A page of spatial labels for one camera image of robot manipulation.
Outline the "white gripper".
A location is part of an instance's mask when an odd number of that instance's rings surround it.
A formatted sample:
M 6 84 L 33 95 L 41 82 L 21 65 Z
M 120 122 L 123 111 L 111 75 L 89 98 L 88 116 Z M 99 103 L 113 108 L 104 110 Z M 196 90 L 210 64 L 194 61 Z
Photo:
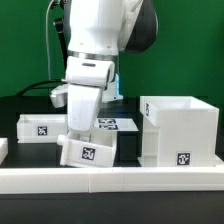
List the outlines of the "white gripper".
M 115 63 L 68 57 L 68 127 L 74 132 L 88 132 L 96 118 L 107 84 L 114 78 Z

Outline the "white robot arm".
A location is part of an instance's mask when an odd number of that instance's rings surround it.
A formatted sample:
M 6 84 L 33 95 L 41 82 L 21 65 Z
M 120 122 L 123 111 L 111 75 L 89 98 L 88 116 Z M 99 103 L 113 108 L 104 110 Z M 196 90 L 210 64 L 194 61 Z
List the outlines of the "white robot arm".
M 153 0 L 71 0 L 68 19 L 68 127 L 87 132 L 103 91 L 115 80 L 119 53 L 148 49 L 156 39 L 158 19 Z

